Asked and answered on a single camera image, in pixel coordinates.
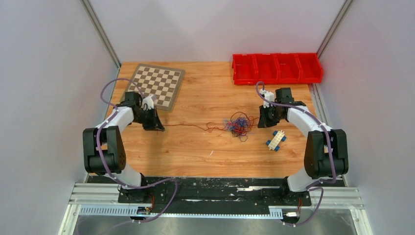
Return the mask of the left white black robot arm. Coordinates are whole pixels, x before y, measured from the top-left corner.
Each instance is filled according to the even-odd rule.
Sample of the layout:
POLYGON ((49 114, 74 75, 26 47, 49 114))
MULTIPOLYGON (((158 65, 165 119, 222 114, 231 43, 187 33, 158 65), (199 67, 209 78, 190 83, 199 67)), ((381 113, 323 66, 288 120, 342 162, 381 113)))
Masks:
POLYGON ((156 99, 153 94, 142 97, 138 92, 126 92, 105 121, 86 128, 82 134, 85 170, 113 179, 120 184, 121 195, 138 203, 148 200, 150 190, 144 175, 127 164, 121 133, 133 122, 141 124, 145 131, 164 131, 156 99))

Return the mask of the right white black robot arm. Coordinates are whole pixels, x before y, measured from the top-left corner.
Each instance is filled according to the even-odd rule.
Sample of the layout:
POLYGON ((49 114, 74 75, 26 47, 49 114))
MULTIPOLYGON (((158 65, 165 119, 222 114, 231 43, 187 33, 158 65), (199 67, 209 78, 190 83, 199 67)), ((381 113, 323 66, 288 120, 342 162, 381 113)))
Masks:
POLYGON ((290 88, 277 89, 274 93, 256 88, 263 100, 259 106, 258 128, 276 126, 281 120, 293 124, 306 137, 303 168, 283 179, 279 197, 290 205, 317 184, 336 182, 339 175, 348 173, 348 148, 346 132, 333 129, 320 121, 301 101, 295 101, 290 88))

